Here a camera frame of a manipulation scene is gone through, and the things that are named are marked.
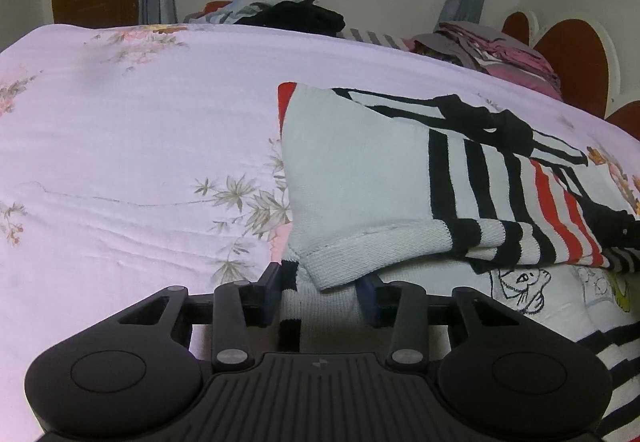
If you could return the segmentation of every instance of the floral bedsheet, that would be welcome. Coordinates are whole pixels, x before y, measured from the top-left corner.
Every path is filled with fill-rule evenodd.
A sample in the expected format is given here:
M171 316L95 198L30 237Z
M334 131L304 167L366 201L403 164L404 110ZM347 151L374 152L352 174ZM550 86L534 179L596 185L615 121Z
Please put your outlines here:
M279 260L295 221L280 156L276 90L284 81L423 98L458 93L511 109L589 148L612 191L640 212L638 142L484 74L245 26L37 29L0 53L0 440L41 433L22 384L52 344L162 287L210 292L256 279ZM630 277L563 274L502 271L487 285L511 307L549 316L556 312L545 309L545 295L561 295L568 278L583 289L580 321L606 306L601 320L631 323L638 305Z

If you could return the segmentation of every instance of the red stripe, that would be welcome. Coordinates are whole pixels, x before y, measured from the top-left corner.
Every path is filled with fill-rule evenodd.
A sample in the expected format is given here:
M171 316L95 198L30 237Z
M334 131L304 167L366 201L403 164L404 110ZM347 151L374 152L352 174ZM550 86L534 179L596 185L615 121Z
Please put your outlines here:
M549 187L550 180L544 171L542 171L540 163L531 161L531 164L536 170L536 189L538 190L538 200L540 201L542 214L545 220L553 229L555 229L556 233L560 235L560 238L562 238L562 241L569 249L569 259L567 262L575 263L582 258L582 246L580 245L580 240L578 240L575 235L569 231L567 226L560 221L554 196L552 195L551 188Z
M562 188L562 192L564 193L564 202L566 202L566 207L569 210L569 217L571 218L571 222L578 226L580 232L587 238L589 245L591 246L591 255L593 256L593 267L601 267L604 265L604 257L600 252L600 247L598 246L598 242L596 242L595 238L589 231L587 224L584 223L582 219L582 215L578 209L577 200L571 195L567 190Z
M282 124L284 123L284 115L287 113L289 100L296 89L297 83L287 81L278 85L278 120L280 121L280 135L282 135Z

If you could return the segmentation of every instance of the metal screw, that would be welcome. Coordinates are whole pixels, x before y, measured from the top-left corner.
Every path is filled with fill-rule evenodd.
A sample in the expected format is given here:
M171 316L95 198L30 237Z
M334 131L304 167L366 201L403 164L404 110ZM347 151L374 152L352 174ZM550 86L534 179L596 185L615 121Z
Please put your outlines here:
M412 348L402 348L391 354L391 358L398 364L417 364L422 361L422 354Z
M244 350L239 350L238 348L220 350L216 356L216 359L223 364L240 364L241 362L245 362L248 358L249 354Z

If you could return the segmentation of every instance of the brown headboard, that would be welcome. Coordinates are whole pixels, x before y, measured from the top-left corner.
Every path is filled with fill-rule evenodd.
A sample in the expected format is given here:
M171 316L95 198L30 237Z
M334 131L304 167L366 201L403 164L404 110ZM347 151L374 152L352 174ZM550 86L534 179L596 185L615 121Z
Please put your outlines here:
M640 141L640 101L631 101L606 119Z
M502 32L509 34L516 40L521 41L523 44L529 45L530 30L529 19L527 15L522 11L516 11L507 16L502 26Z
M620 90L618 58L607 32L584 16L562 18L540 32L532 32L531 15L512 13L502 32L545 56L560 77L564 102L604 119L607 101Z

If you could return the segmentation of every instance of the striped fabric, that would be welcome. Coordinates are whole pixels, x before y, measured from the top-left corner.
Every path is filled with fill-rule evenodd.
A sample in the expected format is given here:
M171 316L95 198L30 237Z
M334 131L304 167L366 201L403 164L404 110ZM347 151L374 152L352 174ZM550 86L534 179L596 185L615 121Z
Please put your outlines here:
M598 435L605 440L631 440L640 432L640 357L627 359L623 353L640 353L640 323L597 330L578 343L605 363L613 382L611 406L598 426Z
M448 289L434 294L459 285L493 294L496 267L544 278L534 267L544 265L548 271L540 274L561 279L559 273L578 268L604 273L589 265L616 271L636 265L634 249L603 252L587 221L586 213L591 223L599 213L619 217L584 196L604 201L616 194L602 186L598 168L510 112L489 113L454 95L421 101L295 83L279 87L278 102L293 215L282 262L281 350L371 346L366 336L374 334L364 329L353 281L373 271L390 278L384 281L405 279L403 267L413 264L428 291L434 279L446 280ZM449 262L460 271L452 273ZM561 263L572 265L550 267ZM615 390L598 434L630 442L640 434L640 324L626 324L629 316L597 321L603 318L591 317L582 287L577 296L573 289L571 297L557 289L536 319L560 317L554 329L605 363ZM600 289L593 292L600 296ZM503 291L517 300L516 288ZM538 306L524 313L543 310L545 296L531 298Z
M587 156L579 149L552 135L532 129L510 111L492 113L487 108L473 107L462 102L457 95L416 100L355 89L334 88L334 92L387 117L438 129L447 136L469 139L464 143L464 152L449 153L448 139L438 138L431 133L433 138L430 141L434 141L433 146L430 142L430 151L431 148L434 150L434 155L430 156L434 162L433 169L440 174L449 171L450 175L448 179L445 174L444 177L438 177L436 182L431 180L432 190L435 187L438 195L432 198L445 208L449 207L449 210L445 209L446 216L451 216L452 208L457 209L466 198L465 196L473 195L476 199L475 205L471 208L463 205L460 208L464 216L502 219L518 223L530 223L532 220L536 221L538 217L553 224L553 229L560 236L564 246L558 246L558 243L554 242L554 239L558 239L558 235L549 237L550 244L544 235L534 228L533 233L542 252L538 262L533 263L545 263L543 260L553 259L559 262L567 256L569 263L607 267L616 272L634 272L636 267L640 267L640 251L637 249L629 247L601 249L594 236L587 233L589 228L572 194L598 201L597 194L590 195L585 189L591 188L593 191L594 181L597 184L598 177L594 177L593 166L589 167ZM503 153L516 153L517 156L502 158L495 154L494 148ZM466 155L466 170L461 170L457 163L443 158L447 156L438 155L436 152L439 150L447 152L449 157L455 159ZM523 161L519 156L530 158L529 162ZM551 168L553 178L558 184L548 183L547 168ZM522 178L518 184L509 185L510 180L518 178ZM447 193L450 181L455 181L458 187L458 190L453 193ZM524 190L522 198L519 197L519 187ZM600 193L601 189L596 188L595 193ZM510 195L508 201L502 198L504 194ZM539 206L535 199L530 198L535 194L540 197ZM526 205L522 206L525 196L527 196L528 208ZM500 216L495 213L494 203L500 207ZM609 203L609 200L603 202L604 205ZM507 224L506 228L512 238L520 235L518 227ZM561 256L555 257L556 249L560 249ZM581 262L578 261L582 258L579 253L590 251L593 252L591 259L587 257ZM493 261L498 265L530 263L525 262L525 258L513 262L513 259L507 261L502 256Z
M352 40L354 42L363 42L364 44L382 45L383 47L396 48L398 50L412 50L414 48L413 40L405 40L404 38L395 38L388 34L379 32L360 31L358 29L343 29L336 35L338 38Z

